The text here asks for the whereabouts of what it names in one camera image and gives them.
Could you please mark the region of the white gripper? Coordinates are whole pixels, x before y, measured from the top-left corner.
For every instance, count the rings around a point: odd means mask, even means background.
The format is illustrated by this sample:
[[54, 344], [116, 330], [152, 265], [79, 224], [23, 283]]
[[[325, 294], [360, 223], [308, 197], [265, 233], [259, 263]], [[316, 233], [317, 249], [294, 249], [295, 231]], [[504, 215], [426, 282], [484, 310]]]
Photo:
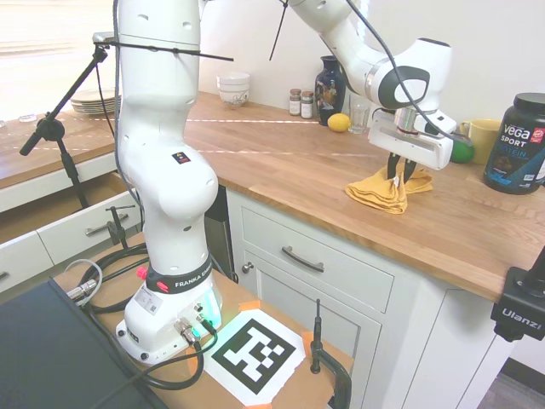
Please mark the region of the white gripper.
[[400, 132], [394, 123], [394, 116], [381, 110], [374, 113], [370, 120], [368, 138], [371, 145], [389, 152], [387, 179], [396, 176], [399, 156], [406, 158], [404, 183], [412, 177], [416, 164], [434, 170], [443, 169], [450, 161], [453, 148], [453, 140], [446, 137], [435, 138], [423, 133], [411, 135]]

